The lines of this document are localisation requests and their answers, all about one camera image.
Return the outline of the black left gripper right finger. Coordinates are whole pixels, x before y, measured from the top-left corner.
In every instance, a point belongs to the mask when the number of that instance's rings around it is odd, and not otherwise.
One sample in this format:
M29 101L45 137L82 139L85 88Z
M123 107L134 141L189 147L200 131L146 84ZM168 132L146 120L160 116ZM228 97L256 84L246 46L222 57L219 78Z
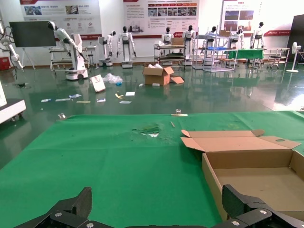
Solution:
M258 197L239 193L231 185L222 188L222 204L229 219L216 228L302 228L304 222L278 212Z

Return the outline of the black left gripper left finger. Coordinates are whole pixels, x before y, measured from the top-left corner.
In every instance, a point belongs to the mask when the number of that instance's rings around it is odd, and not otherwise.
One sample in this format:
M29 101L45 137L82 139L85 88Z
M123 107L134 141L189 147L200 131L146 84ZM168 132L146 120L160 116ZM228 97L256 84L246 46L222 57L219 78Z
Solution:
M92 221L92 188L84 187L81 192L68 199L58 201L48 212L18 225L18 228L103 228L104 224Z

